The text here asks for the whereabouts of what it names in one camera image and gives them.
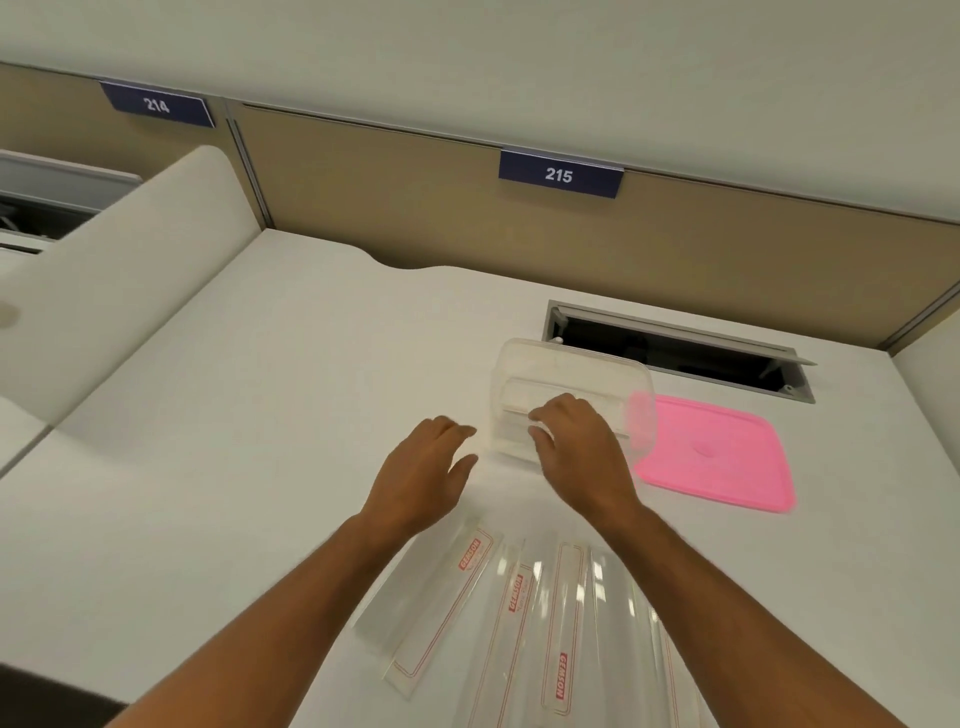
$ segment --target number sign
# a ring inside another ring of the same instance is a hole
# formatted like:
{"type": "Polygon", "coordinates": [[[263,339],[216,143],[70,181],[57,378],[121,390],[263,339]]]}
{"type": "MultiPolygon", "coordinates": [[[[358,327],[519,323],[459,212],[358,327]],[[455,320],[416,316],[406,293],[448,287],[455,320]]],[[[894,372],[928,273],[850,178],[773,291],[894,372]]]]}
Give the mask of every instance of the number sign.
{"type": "Polygon", "coordinates": [[[623,167],[586,159],[547,157],[537,152],[500,150],[500,179],[539,184],[599,197],[616,197],[623,167]]]}
{"type": "Polygon", "coordinates": [[[101,88],[113,107],[125,113],[169,119],[183,124],[213,129],[213,117],[206,107],[206,100],[199,96],[184,96],[179,93],[157,91],[134,85],[100,82],[101,88]]]}

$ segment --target hand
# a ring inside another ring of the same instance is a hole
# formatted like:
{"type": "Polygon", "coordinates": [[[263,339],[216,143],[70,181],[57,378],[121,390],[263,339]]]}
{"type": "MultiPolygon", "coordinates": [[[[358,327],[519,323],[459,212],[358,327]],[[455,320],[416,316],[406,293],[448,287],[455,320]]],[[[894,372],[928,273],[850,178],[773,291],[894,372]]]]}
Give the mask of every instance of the hand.
{"type": "Polygon", "coordinates": [[[453,454],[476,432],[447,417],[424,420],[387,455],[360,518],[378,538],[402,546],[453,510],[477,456],[453,454]]]}
{"type": "Polygon", "coordinates": [[[550,428],[530,426],[543,475],[563,501],[598,531],[639,506],[623,450],[586,400],[564,393],[530,412],[550,428]]]}

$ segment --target forearm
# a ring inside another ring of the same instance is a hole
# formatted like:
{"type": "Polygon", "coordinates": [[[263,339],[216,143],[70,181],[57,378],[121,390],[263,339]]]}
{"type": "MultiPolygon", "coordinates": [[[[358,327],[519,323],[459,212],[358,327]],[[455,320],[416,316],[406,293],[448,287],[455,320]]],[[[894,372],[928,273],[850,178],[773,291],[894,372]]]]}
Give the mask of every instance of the forearm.
{"type": "Polygon", "coordinates": [[[129,707],[113,728],[284,728],[327,651],[402,544],[358,517],[129,707]]]}
{"type": "Polygon", "coordinates": [[[656,513],[598,525],[662,619],[724,728],[902,728],[656,513]]]}

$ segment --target plastic packaging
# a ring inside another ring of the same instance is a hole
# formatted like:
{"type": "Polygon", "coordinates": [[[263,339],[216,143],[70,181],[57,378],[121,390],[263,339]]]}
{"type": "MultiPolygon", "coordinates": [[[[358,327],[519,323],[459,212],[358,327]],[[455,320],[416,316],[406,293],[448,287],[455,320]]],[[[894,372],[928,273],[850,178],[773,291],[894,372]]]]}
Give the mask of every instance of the plastic packaging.
{"type": "Polygon", "coordinates": [[[657,613],[650,610],[651,623],[660,629],[657,630],[663,669],[666,675],[667,712],[670,719],[670,728],[703,728],[712,721],[707,703],[704,701],[693,675],[686,668],[683,658],[677,651],[670,636],[666,633],[663,623],[657,613]]]}
{"type": "Polygon", "coordinates": [[[632,466],[653,448],[657,412],[646,367],[619,356],[527,339],[504,344],[493,370],[492,448],[539,462],[527,415],[564,392],[593,405],[632,466]]]}
{"type": "Polygon", "coordinates": [[[496,557],[485,628],[474,650],[469,676],[453,721],[456,728],[501,728],[522,674],[518,670],[541,569],[530,549],[505,545],[496,557]]]}
{"type": "Polygon", "coordinates": [[[623,563],[594,549],[594,626],[610,728],[668,728],[668,687],[657,622],[623,563]]]}
{"type": "Polygon", "coordinates": [[[544,559],[541,589],[529,640],[527,720],[531,725],[572,724],[575,680],[584,631],[588,549],[559,541],[544,559]]]}
{"type": "Polygon", "coordinates": [[[501,539],[476,521],[464,523],[452,543],[451,530],[442,522],[420,534],[354,626],[364,644],[385,658],[383,679],[405,697],[417,687],[501,539]]]}

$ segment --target pink plastic lid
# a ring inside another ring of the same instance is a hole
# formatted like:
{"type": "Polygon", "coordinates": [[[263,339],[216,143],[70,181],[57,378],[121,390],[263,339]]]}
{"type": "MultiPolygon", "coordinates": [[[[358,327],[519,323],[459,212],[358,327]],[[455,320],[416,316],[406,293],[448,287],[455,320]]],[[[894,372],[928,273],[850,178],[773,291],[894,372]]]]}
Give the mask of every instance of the pink plastic lid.
{"type": "Polygon", "coordinates": [[[645,482],[691,496],[784,513],[793,478],[774,427],[749,412],[657,396],[657,443],[635,467],[645,482]]]}

